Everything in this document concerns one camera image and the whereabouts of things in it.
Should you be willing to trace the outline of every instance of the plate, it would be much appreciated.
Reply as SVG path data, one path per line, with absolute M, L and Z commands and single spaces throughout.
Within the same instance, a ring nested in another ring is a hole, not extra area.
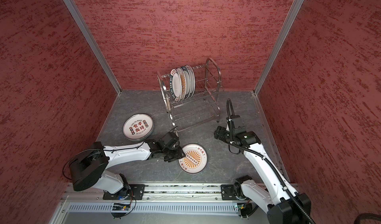
M 136 114 L 123 125 L 123 134 L 130 141 L 145 140 L 154 130 L 152 118 L 146 114 Z
M 197 144 L 188 144 L 183 147 L 185 157 L 179 160 L 182 170 L 188 174 L 197 174 L 205 169 L 208 155 L 204 148 Z
M 183 70 L 184 76 L 185 76 L 185 84 L 186 84 L 186 89 L 185 89 L 185 97 L 189 97 L 189 92 L 191 90 L 191 78 L 189 76 L 188 69 L 185 66 L 182 66 L 181 69 Z
M 169 91 L 171 92 L 172 98 L 175 102 L 180 101 L 181 96 L 181 80 L 177 69 L 172 69 L 169 76 Z
M 185 65 L 185 68 L 188 69 L 188 73 L 189 73 L 189 77 L 190 77 L 190 91 L 189 91 L 189 96 L 188 97 L 191 97 L 191 96 L 193 96 L 193 94 L 194 94 L 194 88 L 196 87 L 195 86 L 194 73 L 193 73 L 192 67 L 190 67 L 189 65 Z
M 177 73 L 180 75 L 181 80 L 181 96 L 180 100 L 183 100 L 185 98 L 185 91 L 187 88 L 186 81 L 185 81 L 185 75 L 181 68 L 177 68 Z

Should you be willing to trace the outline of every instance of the metal vent grille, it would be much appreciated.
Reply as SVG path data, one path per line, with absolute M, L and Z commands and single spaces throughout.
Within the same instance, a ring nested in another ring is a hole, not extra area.
M 109 213 L 113 203 L 71 203 L 68 212 Z M 235 203 L 137 203 L 135 213 L 213 213 L 236 215 Z

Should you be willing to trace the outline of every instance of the red textured wall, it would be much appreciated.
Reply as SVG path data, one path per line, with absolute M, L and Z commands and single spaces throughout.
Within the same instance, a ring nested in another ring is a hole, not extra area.
M 74 0 L 123 89 L 213 58 L 226 88 L 255 86 L 293 0 Z
M 116 97 L 62 0 L 0 0 L 1 223 L 47 223 Z
M 260 101 L 317 223 L 381 214 L 381 0 L 305 0 Z

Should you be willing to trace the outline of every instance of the wire shelf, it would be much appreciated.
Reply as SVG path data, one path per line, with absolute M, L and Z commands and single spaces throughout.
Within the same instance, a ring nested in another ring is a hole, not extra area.
M 195 76 L 195 91 L 193 96 L 177 102 L 174 101 L 169 91 L 170 75 L 160 75 L 157 72 L 157 79 L 159 80 L 167 113 L 169 113 L 171 118 L 172 126 L 178 126 L 177 131 L 183 131 L 213 119 L 217 119 L 217 122 L 219 121 L 220 107 L 216 101 L 218 93 L 224 91 L 221 85 L 220 68 L 213 59 L 208 58 L 204 65 L 195 66 L 192 69 Z M 195 102 L 197 100 L 199 103 L 193 105 L 192 109 L 187 110 L 183 108 L 182 111 L 178 109 L 185 104 L 191 106 L 190 102 L 194 104 L 197 103 Z M 200 115 L 198 119 L 189 119 L 189 117 L 195 117 L 197 114 Z

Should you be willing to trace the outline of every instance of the gray marble floor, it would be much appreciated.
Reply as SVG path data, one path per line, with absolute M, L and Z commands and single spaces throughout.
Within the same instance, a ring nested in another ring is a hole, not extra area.
M 207 167 L 198 174 L 182 171 L 178 162 L 167 163 L 161 159 L 133 161 L 111 167 L 114 173 L 122 173 L 130 181 L 143 182 L 233 182 L 235 178 L 248 174 L 256 182 L 261 179 L 254 167 L 242 154 L 229 152 L 227 144 L 216 140 L 213 132 L 217 126 L 226 126 L 226 99 L 231 98 L 234 112 L 241 116 L 247 131 L 254 131 L 261 139 L 270 157 L 258 111 L 250 92 L 222 92 L 218 96 L 221 108 L 221 121 L 215 120 L 189 128 L 179 133 L 181 146 L 189 143 L 201 145 L 207 152 Z M 122 146 L 133 144 L 123 134 L 122 127 L 134 114 L 145 113 L 154 120 L 154 131 L 150 138 L 160 139 L 172 129 L 160 91 L 124 90 L 110 113 L 109 120 L 100 134 L 98 141 L 104 146 Z

